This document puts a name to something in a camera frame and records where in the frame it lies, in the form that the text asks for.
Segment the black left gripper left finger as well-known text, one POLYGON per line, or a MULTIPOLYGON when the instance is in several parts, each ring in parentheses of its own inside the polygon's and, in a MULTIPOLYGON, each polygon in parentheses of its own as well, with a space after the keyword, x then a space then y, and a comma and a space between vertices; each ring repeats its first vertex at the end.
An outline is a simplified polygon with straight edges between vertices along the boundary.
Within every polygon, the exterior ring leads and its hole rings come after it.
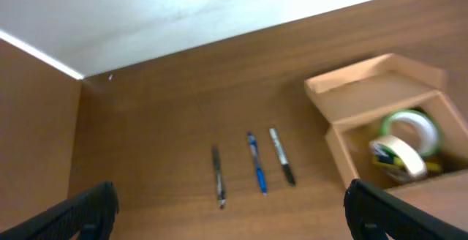
POLYGON ((118 212, 116 188, 105 181, 2 232, 1 238, 108 240, 118 212))

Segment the blue pen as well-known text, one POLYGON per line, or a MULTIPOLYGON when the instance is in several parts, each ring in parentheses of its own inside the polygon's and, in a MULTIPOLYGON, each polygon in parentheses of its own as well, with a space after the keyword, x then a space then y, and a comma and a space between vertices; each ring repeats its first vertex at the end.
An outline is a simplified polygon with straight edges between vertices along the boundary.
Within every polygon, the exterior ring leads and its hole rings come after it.
POLYGON ((253 161, 254 161, 254 166, 255 166, 255 171, 257 174, 257 180, 259 184, 259 188, 262 192, 262 194, 267 195, 268 194, 268 188, 265 180, 265 176, 263 173, 262 166, 260 164, 260 158, 259 158, 259 149, 257 145, 257 140, 255 136, 253 135, 252 132, 247 132, 247 139, 249 143, 249 147, 253 156, 253 161))

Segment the cardboard box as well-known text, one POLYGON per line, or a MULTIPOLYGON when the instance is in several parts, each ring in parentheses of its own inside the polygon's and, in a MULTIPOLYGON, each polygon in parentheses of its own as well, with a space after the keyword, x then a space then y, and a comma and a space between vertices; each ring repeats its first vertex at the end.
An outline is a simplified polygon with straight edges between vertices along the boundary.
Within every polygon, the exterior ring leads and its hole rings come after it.
POLYGON ((387 189, 466 170, 467 122, 446 83, 445 71, 394 53, 305 80, 343 183, 387 189))

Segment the green tape roll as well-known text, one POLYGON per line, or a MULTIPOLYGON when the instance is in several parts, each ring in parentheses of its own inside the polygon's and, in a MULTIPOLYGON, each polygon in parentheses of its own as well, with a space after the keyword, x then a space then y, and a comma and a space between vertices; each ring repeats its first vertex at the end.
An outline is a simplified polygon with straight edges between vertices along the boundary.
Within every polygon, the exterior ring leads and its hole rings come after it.
POLYGON ((417 110, 399 110, 385 117, 379 130, 380 135, 391 135, 391 127, 395 122, 404 122, 416 129, 420 137, 420 145, 416 149, 422 158, 432 157, 442 140, 439 127, 425 113, 417 110))

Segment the black sharpie marker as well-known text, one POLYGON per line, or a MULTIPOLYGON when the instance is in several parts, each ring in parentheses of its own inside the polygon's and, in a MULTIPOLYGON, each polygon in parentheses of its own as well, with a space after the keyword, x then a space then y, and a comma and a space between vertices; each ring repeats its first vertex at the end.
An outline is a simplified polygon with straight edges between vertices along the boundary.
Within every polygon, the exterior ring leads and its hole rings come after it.
POLYGON ((286 156, 286 154, 284 152, 284 149, 283 149, 283 146, 282 146, 281 141, 279 139, 278 133, 277 133, 275 128, 270 128, 269 133, 270 133, 271 139, 273 141, 273 145, 275 147, 277 157, 279 158, 279 162, 281 164, 282 170, 283 170, 283 172, 285 174, 286 180, 287 180, 287 182, 288 182, 288 184, 290 186, 294 187, 296 185, 295 177, 294 177, 293 172, 292 172, 292 170, 290 168, 290 164, 289 164, 289 162, 287 160, 287 156, 286 156))

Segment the yellow highlighter marker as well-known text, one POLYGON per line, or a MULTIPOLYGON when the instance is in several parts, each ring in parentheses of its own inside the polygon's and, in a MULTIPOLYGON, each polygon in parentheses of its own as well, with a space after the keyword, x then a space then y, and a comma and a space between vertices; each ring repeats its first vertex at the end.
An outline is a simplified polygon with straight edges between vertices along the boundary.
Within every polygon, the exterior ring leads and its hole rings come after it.
POLYGON ((424 166, 428 172, 442 172, 442 166, 436 162, 427 162, 421 160, 416 162, 404 161, 399 157, 374 155, 372 158, 372 163, 383 168, 405 170, 406 172, 415 172, 417 168, 422 166, 424 166))

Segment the white masking tape roll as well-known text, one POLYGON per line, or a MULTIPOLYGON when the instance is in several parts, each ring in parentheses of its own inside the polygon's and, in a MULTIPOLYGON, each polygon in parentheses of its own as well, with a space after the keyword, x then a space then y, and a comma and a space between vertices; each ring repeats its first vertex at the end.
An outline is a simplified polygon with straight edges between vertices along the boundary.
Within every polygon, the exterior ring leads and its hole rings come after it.
MULTIPOLYGON (((374 155, 383 155, 399 157, 403 159, 403 161, 424 161, 413 147, 393 135, 379 136, 369 142, 369 148, 372 153, 372 158, 374 155)), ((382 168, 389 177, 401 184, 424 179, 429 173, 424 166, 417 168, 415 172, 406 172, 405 170, 383 167, 380 168, 382 168)))

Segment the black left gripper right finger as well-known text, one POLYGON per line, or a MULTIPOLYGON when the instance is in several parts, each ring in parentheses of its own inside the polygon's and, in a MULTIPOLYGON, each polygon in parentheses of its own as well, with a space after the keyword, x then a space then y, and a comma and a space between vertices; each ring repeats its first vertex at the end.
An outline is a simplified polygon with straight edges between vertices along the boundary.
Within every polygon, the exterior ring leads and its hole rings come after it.
POLYGON ((467 232, 373 185, 353 179, 344 194, 348 228, 354 239, 465 240, 467 232))

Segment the black silver pen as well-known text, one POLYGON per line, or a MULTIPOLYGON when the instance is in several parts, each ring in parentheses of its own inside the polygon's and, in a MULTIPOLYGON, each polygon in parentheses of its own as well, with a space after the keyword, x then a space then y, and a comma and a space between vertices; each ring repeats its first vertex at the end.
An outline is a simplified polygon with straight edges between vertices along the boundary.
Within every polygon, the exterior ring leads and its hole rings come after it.
POLYGON ((226 203, 226 191, 225 191, 225 186, 224 186, 224 182, 222 178, 219 150, 216 146, 212 148, 212 157, 213 157, 214 172, 215 172, 215 177, 216 177, 217 200, 218 200, 219 208, 223 209, 226 203))

